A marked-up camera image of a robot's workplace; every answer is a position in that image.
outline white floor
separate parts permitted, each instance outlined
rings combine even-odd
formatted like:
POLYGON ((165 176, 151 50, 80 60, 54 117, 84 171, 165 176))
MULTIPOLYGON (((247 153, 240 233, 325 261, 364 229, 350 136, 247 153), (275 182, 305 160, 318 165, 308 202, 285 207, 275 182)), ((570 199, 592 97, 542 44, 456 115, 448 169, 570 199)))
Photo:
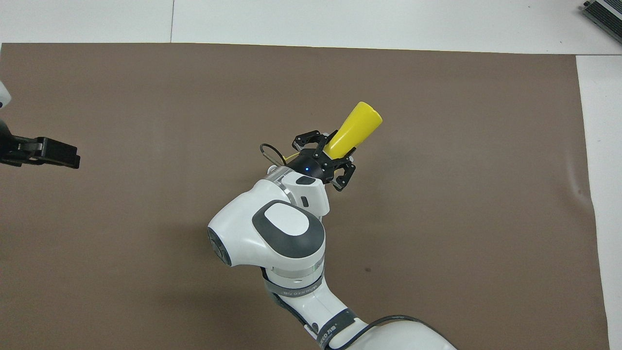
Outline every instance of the white floor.
POLYGON ((622 350, 622 45, 579 13, 582 2, 0 0, 0 42, 212 42, 579 55, 609 339, 611 350, 622 350))

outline brown mat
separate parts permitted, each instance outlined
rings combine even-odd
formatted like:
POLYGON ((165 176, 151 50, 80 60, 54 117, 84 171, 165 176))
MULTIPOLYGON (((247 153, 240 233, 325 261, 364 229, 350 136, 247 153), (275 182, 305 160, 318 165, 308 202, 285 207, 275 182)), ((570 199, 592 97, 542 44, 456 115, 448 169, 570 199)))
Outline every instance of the brown mat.
POLYGON ((194 44, 5 44, 15 135, 81 168, 0 166, 0 348, 316 349, 206 226, 261 142, 384 124, 329 190, 327 280, 370 322, 459 349, 606 349, 575 58, 194 44))

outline black cable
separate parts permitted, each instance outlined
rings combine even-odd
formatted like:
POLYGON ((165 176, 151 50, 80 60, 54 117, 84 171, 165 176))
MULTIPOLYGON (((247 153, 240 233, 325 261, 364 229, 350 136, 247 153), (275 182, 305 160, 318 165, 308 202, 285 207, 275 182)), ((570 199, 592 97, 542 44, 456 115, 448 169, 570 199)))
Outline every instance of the black cable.
POLYGON ((281 154, 281 152, 279 152, 279 150, 276 149, 273 145, 268 144, 268 143, 262 143, 262 144, 259 145, 259 151, 261 152, 261 154, 264 157, 266 157, 267 159, 270 159, 270 158, 268 158, 268 156, 266 156, 266 152, 264 151, 264 146, 266 146, 266 147, 272 149, 273 151, 275 151, 276 154, 278 154, 279 157, 281 157, 281 160, 283 161, 283 165, 287 164, 287 161, 285 160, 285 157, 283 157, 283 154, 281 154))
POLYGON ((365 328, 361 329, 361 331, 359 333, 357 333, 354 337, 352 337, 352 339, 350 339, 347 343, 345 343, 342 347, 337 348, 337 349, 333 349, 330 347, 330 345, 326 345, 326 348, 324 350, 344 350, 347 349, 348 347, 350 347, 358 338, 360 338, 363 334, 365 334, 365 332, 369 331, 371 328, 387 322, 387 321, 393 321, 393 320, 397 320, 397 319, 401 319, 401 320, 406 320, 406 321, 413 321, 413 322, 418 322, 423 324, 424 326, 430 328, 432 331, 435 331, 439 336, 443 337, 444 340, 446 340, 446 342, 448 342, 449 344, 451 344, 453 347, 455 347, 452 342, 450 342, 449 340, 447 340, 447 338, 439 331, 437 331, 436 329, 434 329, 434 327, 430 326, 429 324, 423 322, 422 320, 418 319, 418 318, 414 318, 412 316, 407 316, 407 315, 391 315, 391 316, 385 316, 383 318, 379 318, 376 321, 373 321, 372 323, 368 324, 365 328))

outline yellow object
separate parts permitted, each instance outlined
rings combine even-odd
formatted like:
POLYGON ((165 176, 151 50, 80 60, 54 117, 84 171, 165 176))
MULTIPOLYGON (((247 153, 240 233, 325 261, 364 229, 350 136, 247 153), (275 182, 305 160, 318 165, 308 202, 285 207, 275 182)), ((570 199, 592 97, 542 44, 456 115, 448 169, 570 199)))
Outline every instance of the yellow object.
POLYGON ((382 124, 383 119, 365 102, 359 102, 337 131, 335 137, 324 148, 332 159, 344 157, 352 147, 358 147, 382 124))
POLYGON ((289 160, 290 160, 290 159, 292 159, 292 158, 296 157, 298 154, 300 154, 300 152, 296 152, 296 153, 292 154, 292 155, 291 155, 291 156, 289 156, 289 157, 285 157, 285 161, 286 161, 286 162, 289 162, 289 160))

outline white table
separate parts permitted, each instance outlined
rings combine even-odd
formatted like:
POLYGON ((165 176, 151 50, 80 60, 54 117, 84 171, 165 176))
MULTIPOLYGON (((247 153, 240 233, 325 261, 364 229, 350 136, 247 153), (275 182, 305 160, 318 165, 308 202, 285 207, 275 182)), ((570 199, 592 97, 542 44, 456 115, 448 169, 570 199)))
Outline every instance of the white table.
POLYGON ((622 350, 622 45, 579 13, 582 2, 0 0, 0 42, 210 42, 579 55, 610 346, 622 350))

